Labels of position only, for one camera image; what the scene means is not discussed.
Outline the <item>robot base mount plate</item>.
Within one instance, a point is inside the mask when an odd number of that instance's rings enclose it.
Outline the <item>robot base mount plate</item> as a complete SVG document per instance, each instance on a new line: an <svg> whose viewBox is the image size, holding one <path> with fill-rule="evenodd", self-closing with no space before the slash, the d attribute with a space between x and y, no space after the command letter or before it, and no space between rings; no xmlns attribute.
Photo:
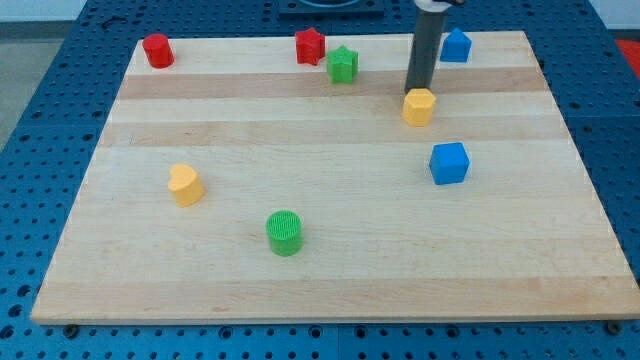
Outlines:
<svg viewBox="0 0 640 360"><path fill-rule="evenodd" d="M383 0L278 0L278 17L298 19L303 16L383 16Z"/></svg>

